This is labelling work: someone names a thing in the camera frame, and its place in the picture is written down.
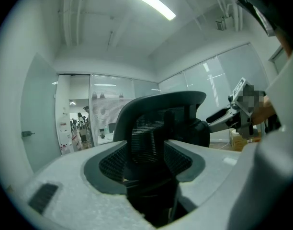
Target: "white ceiling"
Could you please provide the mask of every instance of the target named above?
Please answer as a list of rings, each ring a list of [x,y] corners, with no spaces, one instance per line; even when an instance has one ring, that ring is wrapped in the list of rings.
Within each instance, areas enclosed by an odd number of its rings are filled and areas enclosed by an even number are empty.
[[[169,21],[140,0],[61,0],[64,42],[106,50],[126,48],[148,57],[178,30],[217,6],[216,0],[161,0],[175,14]],[[196,20],[196,30],[200,30]]]

